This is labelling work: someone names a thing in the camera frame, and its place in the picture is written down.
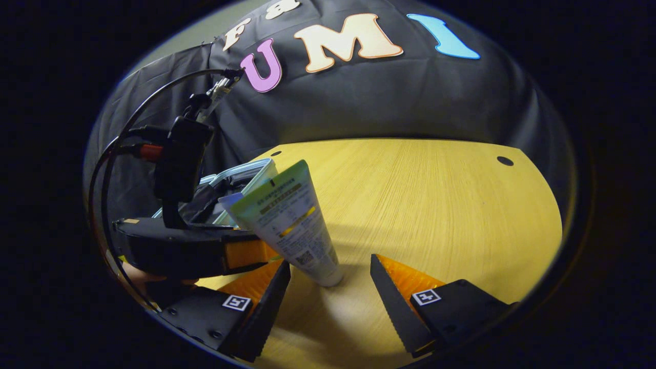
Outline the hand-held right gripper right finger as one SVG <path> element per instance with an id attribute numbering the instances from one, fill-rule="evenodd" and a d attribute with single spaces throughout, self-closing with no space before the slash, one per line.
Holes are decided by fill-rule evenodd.
<path id="1" fill-rule="evenodd" d="M 466 279 L 441 282 L 380 254 L 371 255 L 370 275 L 401 343 L 414 358 L 463 343 L 513 306 Z"/>

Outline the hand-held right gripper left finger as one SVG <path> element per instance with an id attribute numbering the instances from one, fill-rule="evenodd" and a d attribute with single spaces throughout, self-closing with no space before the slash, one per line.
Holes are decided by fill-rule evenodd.
<path id="1" fill-rule="evenodd" d="M 212 350 L 254 362 L 269 338 L 290 279 L 289 263 L 279 259 L 217 290 L 192 288 L 159 315 Z"/>

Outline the white green skin care tube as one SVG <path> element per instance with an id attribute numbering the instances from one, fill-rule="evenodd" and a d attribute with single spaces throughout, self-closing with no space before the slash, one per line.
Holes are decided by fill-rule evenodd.
<path id="1" fill-rule="evenodd" d="M 318 285 L 341 282 L 344 273 L 305 159 L 244 195 L 228 213 Z"/>

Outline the light blue suitcase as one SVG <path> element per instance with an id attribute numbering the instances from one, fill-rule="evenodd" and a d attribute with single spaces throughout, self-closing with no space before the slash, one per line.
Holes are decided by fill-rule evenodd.
<path id="1" fill-rule="evenodd" d="M 158 230 L 236 228 L 230 208 L 277 175 L 270 158 L 260 159 L 201 178 L 199 167 L 155 171 L 155 196 L 161 209 L 149 220 Z"/>

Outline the black backdrop cloth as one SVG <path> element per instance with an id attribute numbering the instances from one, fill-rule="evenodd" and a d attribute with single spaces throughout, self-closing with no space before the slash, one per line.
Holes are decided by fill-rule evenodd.
<path id="1" fill-rule="evenodd" d="M 576 162 L 558 110 L 532 75 L 482 31 L 420 0 L 271 0 L 218 28 L 211 44 L 127 75 L 107 98 L 84 157 L 96 163 L 164 84 L 206 69 L 246 75 L 207 119 L 204 174 L 281 144 L 364 137 L 450 139 L 522 150 L 563 220 Z"/>

